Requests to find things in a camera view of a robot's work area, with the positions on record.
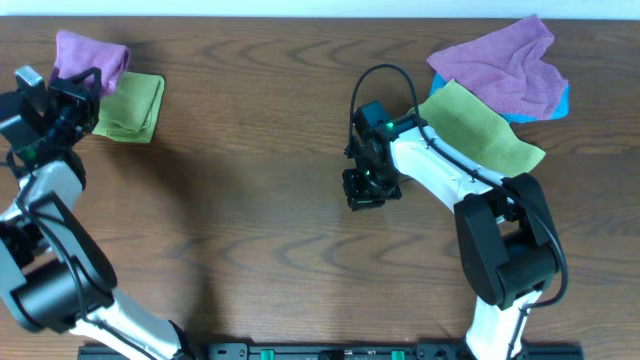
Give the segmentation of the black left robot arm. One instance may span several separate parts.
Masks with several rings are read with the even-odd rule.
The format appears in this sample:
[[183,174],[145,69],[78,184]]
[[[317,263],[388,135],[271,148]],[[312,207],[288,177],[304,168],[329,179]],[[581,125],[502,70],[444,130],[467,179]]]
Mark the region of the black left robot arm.
[[3,165],[19,190],[1,213],[1,299],[26,330],[96,340],[128,359],[193,359],[185,333],[118,288],[96,242],[74,217],[86,172],[74,145],[98,122],[101,71],[46,83],[28,65],[1,96]]

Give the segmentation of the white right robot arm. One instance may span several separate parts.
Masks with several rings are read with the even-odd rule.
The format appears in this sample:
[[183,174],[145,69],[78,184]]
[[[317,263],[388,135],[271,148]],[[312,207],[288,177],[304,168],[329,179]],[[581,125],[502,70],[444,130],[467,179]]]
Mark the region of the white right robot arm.
[[400,199],[406,175],[453,213],[463,272],[477,295],[466,345],[477,359],[523,358],[527,317],[566,272],[539,183],[475,163],[417,115],[392,119],[379,102],[351,114],[345,154],[355,162],[343,173],[352,210]]

